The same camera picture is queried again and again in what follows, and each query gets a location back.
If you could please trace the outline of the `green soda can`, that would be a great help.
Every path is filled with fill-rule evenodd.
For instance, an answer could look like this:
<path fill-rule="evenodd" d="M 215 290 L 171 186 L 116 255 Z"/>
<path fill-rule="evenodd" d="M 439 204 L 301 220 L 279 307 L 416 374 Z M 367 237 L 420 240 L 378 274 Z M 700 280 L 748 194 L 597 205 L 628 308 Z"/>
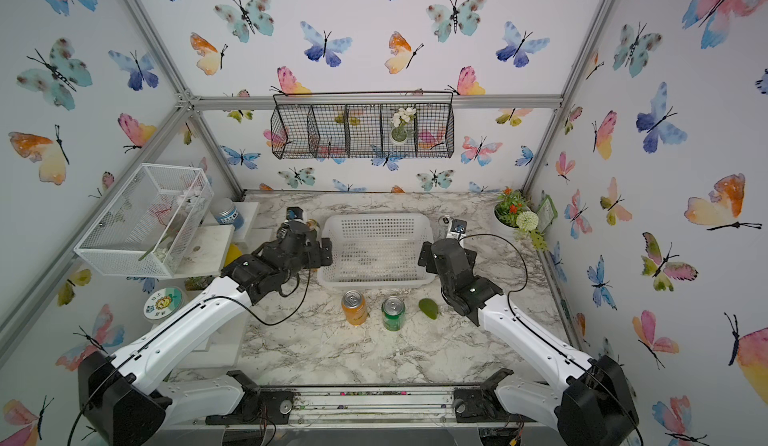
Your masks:
<path fill-rule="evenodd" d="M 405 303 L 398 297 L 388 297 L 382 307 L 383 325 L 391 332 L 399 331 L 403 327 L 405 319 Z"/>

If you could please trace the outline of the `orange soda can front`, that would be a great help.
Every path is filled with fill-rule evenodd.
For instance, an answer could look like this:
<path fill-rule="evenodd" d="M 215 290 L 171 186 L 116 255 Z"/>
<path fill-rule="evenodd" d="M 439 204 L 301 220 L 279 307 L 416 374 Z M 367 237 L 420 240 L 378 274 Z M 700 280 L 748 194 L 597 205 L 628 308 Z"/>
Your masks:
<path fill-rule="evenodd" d="M 341 305 L 349 324 L 360 326 L 366 322 L 368 317 L 367 304 L 360 291 L 347 291 L 342 297 Z"/>

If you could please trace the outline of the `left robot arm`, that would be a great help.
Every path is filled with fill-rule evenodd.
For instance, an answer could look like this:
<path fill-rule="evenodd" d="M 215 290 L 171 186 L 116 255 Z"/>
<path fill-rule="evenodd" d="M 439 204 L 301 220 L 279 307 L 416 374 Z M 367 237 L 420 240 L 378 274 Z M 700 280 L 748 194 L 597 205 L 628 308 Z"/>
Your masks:
<path fill-rule="evenodd" d="M 156 329 L 112 354 L 86 357 L 78 368 L 80 417 L 109 445 L 143 445 L 164 428 L 197 419 L 214 426 L 270 423 L 259 386 L 240 371 L 187 386 L 165 378 L 214 332 L 300 272 L 332 263 L 330 239 L 301 220 L 284 222 L 275 240 L 234 260 Z"/>

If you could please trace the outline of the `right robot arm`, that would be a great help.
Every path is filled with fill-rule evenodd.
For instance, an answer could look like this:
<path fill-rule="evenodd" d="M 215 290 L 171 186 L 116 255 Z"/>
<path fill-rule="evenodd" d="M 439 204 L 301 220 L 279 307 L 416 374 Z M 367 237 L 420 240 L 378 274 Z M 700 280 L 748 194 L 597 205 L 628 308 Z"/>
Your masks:
<path fill-rule="evenodd" d="M 557 431 L 567 445 L 621 445 L 639 431 L 639 417 L 621 366 L 571 347 L 473 271 L 474 253 L 456 239 L 422 246 L 418 263 L 440 280 L 441 295 L 459 315 L 496 336 L 544 379 L 507 378 L 495 386 L 498 403 Z"/>

